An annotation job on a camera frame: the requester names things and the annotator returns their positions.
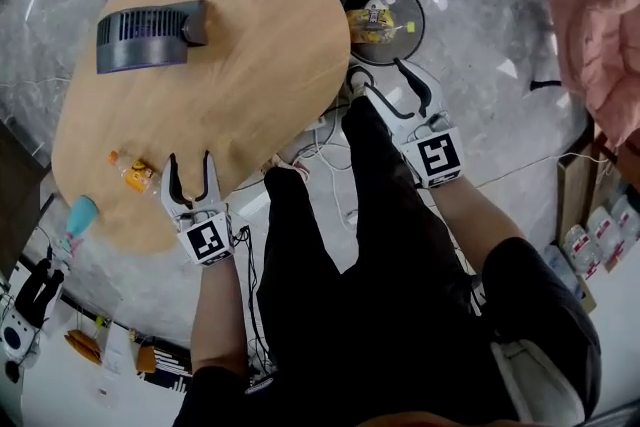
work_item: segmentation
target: oval table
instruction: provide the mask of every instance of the oval table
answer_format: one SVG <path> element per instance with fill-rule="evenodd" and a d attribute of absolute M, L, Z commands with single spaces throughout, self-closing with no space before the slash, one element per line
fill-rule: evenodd
<path fill-rule="evenodd" d="M 108 0 L 125 8 L 186 0 Z M 209 43 L 188 63 L 96 73 L 96 36 L 79 56 L 58 124 L 52 164 L 72 204 L 100 211 L 94 233 L 118 249 L 150 254 L 172 247 L 175 228 L 159 198 L 124 183 L 107 157 L 142 157 L 162 170 L 175 152 L 185 195 L 202 191 L 202 158 L 214 157 L 223 197 L 322 114 L 349 61 L 339 0 L 206 0 Z"/>

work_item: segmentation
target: black pants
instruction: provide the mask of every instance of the black pants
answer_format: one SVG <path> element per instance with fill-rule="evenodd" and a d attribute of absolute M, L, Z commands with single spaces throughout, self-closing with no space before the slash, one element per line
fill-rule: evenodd
<path fill-rule="evenodd" d="M 47 271 L 50 267 L 51 263 L 49 260 L 46 258 L 40 260 L 31 273 L 31 276 L 29 276 L 24 285 L 22 285 L 18 297 L 16 297 L 16 310 L 36 329 L 42 328 L 47 305 L 49 301 L 54 298 L 58 287 L 64 280 L 64 274 L 56 270 L 51 279 L 47 281 Z M 40 292 L 40 295 L 38 295 L 42 285 L 45 285 L 45 287 L 42 292 Z"/>
<path fill-rule="evenodd" d="M 271 210 L 257 298 L 282 370 L 308 368 L 317 351 L 351 367 L 361 361 L 363 370 L 371 358 L 425 336 L 416 321 L 434 301 L 443 312 L 471 311 L 469 276 L 448 230 L 424 205 L 367 98 L 353 102 L 342 128 L 358 194 L 359 245 L 358 261 L 343 274 L 325 250 L 299 174 L 273 168 L 265 176 Z"/>

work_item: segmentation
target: leg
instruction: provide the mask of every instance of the leg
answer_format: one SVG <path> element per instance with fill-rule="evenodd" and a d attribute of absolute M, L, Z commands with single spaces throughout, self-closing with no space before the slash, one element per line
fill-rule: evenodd
<path fill-rule="evenodd" d="M 40 287 L 47 281 L 47 271 L 50 267 L 51 263 L 46 258 L 40 260 L 31 276 L 27 278 L 20 292 L 18 292 L 15 306 L 18 313 L 23 317 L 27 318 L 29 316 Z"/>
<path fill-rule="evenodd" d="M 425 206 L 411 171 L 366 97 L 353 101 L 342 127 L 351 145 L 358 193 L 356 266 L 382 282 L 393 274 L 405 285 L 414 279 L 422 286 L 428 283 L 468 308 L 469 278 L 447 227 Z"/>
<path fill-rule="evenodd" d="M 58 292 L 58 287 L 64 281 L 64 274 L 62 271 L 56 270 L 49 280 L 49 283 L 44 287 L 44 290 L 40 292 L 40 295 L 37 297 L 35 302 L 33 303 L 33 308 L 31 309 L 31 315 L 27 320 L 31 323 L 33 327 L 36 329 L 42 328 L 42 324 L 44 324 L 44 314 L 47 310 L 47 305 L 49 301 L 53 299 Z"/>
<path fill-rule="evenodd" d="M 324 248 L 300 175 L 276 167 L 264 182 L 271 210 L 258 306 L 276 364 L 304 365 L 309 343 L 319 343 L 319 317 L 326 315 L 340 273 Z"/>

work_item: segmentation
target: wooden table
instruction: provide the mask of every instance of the wooden table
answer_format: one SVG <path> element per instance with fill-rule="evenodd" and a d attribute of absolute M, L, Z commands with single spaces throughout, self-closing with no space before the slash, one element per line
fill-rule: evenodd
<path fill-rule="evenodd" d="M 185 0 L 109 0 L 101 17 Z M 96 73 L 91 34 L 58 125 L 53 172 L 66 201 L 90 197 L 94 232 L 117 248 L 157 253 L 176 243 L 159 199 L 129 189 L 107 162 L 111 150 L 162 170 L 171 152 L 187 194 L 202 191 L 212 152 L 223 196 L 300 133 L 335 98 L 349 60 L 339 0 L 207 0 L 209 44 L 188 64 Z"/>

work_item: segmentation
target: sneaker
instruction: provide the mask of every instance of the sneaker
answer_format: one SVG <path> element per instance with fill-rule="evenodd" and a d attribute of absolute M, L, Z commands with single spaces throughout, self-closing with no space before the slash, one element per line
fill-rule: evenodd
<path fill-rule="evenodd" d="M 266 175 L 267 171 L 269 171 L 269 169 L 274 167 L 281 167 L 282 169 L 291 169 L 293 171 L 297 171 L 304 183 L 307 183 L 309 181 L 309 170 L 306 167 L 304 167 L 300 163 L 291 165 L 285 162 L 284 160 L 282 160 L 280 155 L 278 155 L 277 153 L 273 157 L 271 157 L 269 160 L 267 160 L 264 164 L 262 164 L 260 171 L 262 172 L 263 175 Z"/>
<path fill-rule="evenodd" d="M 371 72 L 364 66 L 356 64 L 347 70 L 344 83 L 347 86 L 345 90 L 349 102 L 353 102 L 356 98 L 367 94 L 367 87 L 375 86 L 375 79 L 373 75 L 371 75 Z"/>

